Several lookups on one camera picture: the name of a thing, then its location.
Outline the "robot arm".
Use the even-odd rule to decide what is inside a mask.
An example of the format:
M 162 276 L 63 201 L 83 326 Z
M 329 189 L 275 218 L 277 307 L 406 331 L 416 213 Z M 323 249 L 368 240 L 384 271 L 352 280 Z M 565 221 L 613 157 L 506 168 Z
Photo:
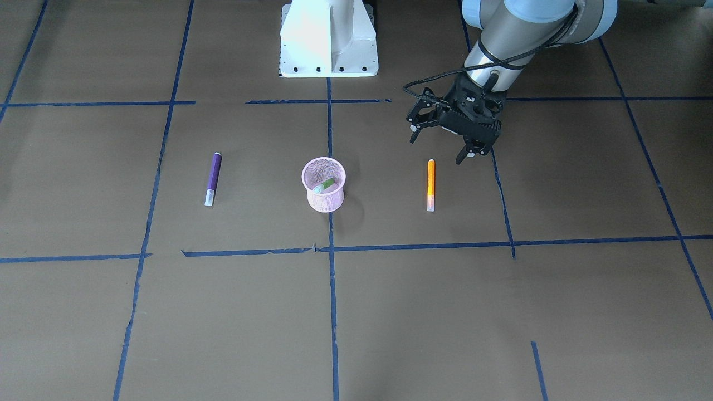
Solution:
M 507 92 L 533 57 L 601 37 L 617 10 L 616 1 L 463 1 L 463 20 L 481 33 L 461 68 L 403 87 L 417 99 L 407 115 L 410 143 L 440 127 L 463 139 L 456 163 L 489 154 L 502 134 Z

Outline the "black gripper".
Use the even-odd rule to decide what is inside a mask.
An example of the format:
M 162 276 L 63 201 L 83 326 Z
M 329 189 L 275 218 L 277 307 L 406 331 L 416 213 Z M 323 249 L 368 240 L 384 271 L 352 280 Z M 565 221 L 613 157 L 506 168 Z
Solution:
M 480 86 L 471 76 L 458 75 L 443 97 L 445 102 L 430 88 L 423 89 L 407 115 L 412 131 L 410 144 L 416 142 L 421 130 L 443 127 L 464 137 L 465 145 L 456 155 L 456 165 L 466 158 L 488 155 L 502 131 L 499 117 L 506 92 L 494 91 L 498 81 L 499 76 L 491 75 Z

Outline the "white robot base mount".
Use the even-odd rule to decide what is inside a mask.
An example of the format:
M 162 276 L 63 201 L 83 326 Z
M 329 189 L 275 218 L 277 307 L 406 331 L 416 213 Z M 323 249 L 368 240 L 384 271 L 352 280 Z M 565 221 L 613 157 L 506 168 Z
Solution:
M 376 13 L 364 1 L 292 1 L 282 7 L 279 74 L 372 77 L 379 72 Z

